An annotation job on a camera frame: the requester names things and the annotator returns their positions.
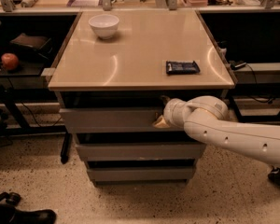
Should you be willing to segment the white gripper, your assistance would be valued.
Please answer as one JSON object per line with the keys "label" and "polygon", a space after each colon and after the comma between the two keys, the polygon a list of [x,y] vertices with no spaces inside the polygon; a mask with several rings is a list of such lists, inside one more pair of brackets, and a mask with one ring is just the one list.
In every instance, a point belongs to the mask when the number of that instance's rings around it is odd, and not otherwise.
{"label": "white gripper", "polygon": [[165,108],[163,115],[160,115],[154,122],[153,126],[158,129],[167,129],[171,127],[182,128],[185,122],[185,116],[188,112],[187,103],[180,99],[171,99],[163,95],[161,97]]}

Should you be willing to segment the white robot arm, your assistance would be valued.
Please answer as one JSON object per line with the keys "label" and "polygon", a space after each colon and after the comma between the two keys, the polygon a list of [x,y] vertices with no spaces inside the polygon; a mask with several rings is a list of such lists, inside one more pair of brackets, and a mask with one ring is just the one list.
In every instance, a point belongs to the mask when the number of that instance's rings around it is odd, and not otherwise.
{"label": "white robot arm", "polygon": [[162,96],[158,128],[177,128],[190,138],[280,168],[280,125],[240,123],[229,119],[227,105],[214,96],[189,101]]}

